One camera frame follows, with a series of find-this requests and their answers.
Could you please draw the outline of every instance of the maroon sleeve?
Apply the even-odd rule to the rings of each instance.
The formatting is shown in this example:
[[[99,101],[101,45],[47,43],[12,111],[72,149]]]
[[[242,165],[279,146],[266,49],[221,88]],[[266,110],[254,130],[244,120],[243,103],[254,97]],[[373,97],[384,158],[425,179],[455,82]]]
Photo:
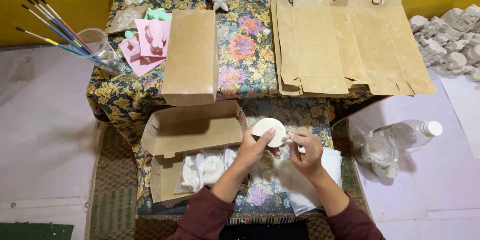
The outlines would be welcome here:
[[[351,198],[345,210],[325,220],[335,239],[385,240],[375,223]]]
[[[234,203],[220,200],[205,186],[191,198],[177,231],[167,240],[218,239],[234,207]]]

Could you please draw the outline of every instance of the round plaster disc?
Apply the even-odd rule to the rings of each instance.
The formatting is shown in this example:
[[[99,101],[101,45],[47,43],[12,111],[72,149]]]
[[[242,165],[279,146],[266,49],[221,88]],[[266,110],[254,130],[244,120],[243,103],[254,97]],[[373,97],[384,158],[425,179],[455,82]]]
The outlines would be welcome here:
[[[251,131],[252,135],[261,137],[265,132],[268,131],[270,128],[275,129],[275,136],[273,137],[272,141],[268,143],[268,146],[272,148],[280,147],[283,142],[282,139],[285,137],[285,126],[274,118],[265,118],[261,119],[257,122],[253,130]]]

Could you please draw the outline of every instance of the pink paper sheet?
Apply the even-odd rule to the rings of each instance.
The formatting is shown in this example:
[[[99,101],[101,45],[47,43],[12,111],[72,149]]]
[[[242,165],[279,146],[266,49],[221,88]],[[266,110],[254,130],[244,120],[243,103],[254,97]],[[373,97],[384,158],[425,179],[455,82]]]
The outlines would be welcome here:
[[[150,50],[150,42],[147,41],[146,33],[148,29],[148,24],[151,20],[148,19],[135,19],[135,24],[137,25],[138,36],[140,38],[140,55],[149,56],[149,57],[166,57],[167,56],[167,44],[169,43],[170,36],[170,24],[171,21],[160,21],[166,32],[165,47],[162,49],[162,52],[152,52]]]
[[[138,35],[135,35],[132,39],[138,39]],[[125,56],[125,59],[128,62],[128,65],[130,65],[130,68],[137,74],[137,76],[141,77],[144,74],[148,73],[151,71],[153,68],[157,67],[159,64],[165,61],[166,57],[150,57],[150,61],[152,63],[148,63],[144,59],[137,59],[134,61],[130,60],[130,49],[132,49],[131,46],[129,46],[128,42],[123,42],[120,44],[120,49],[123,52],[123,55]]]

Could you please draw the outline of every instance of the woven mat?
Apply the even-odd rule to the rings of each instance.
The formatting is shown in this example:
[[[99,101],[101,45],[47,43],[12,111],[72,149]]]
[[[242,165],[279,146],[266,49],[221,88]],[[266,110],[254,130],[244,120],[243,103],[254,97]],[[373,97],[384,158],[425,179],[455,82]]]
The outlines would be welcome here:
[[[342,152],[344,190],[369,212],[358,172],[350,156],[348,121],[332,130],[333,145]],[[106,126],[100,137],[99,151],[90,187],[85,239],[166,239],[175,231],[175,222],[136,219],[137,177],[132,148],[114,126]],[[307,221],[310,239],[332,239],[324,219]]]

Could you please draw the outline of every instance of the table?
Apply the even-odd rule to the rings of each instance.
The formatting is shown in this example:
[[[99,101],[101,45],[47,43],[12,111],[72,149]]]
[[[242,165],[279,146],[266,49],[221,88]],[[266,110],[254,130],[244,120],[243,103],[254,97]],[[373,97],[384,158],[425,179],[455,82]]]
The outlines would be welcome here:
[[[212,9],[209,0],[145,2],[151,8],[162,7],[167,11]],[[116,12],[127,7],[123,0],[114,0],[107,28],[110,27]],[[272,53],[268,0],[231,0],[229,8],[228,13],[217,13],[220,71],[217,100],[243,99],[239,100],[239,103],[245,110],[249,125],[264,117],[274,117],[289,128],[310,128],[322,138],[325,146],[333,147],[330,125],[385,98],[366,93],[352,93],[345,98],[281,97],[277,90]],[[118,44],[123,39],[121,34],[109,36],[111,45],[117,51]],[[132,146],[138,166],[137,217],[177,220],[185,211],[187,202],[152,203],[149,186],[152,157],[140,143],[150,113],[168,107],[161,97],[165,63],[142,77],[137,77],[128,66],[116,77],[95,67],[87,86],[87,98],[95,117],[104,123],[113,124]],[[267,155],[262,158],[259,169],[252,174],[252,188],[245,196],[237,197],[237,207],[231,224],[291,222],[305,218],[295,218],[286,195],[273,192],[272,183],[266,180],[271,179],[274,172],[271,162]]]

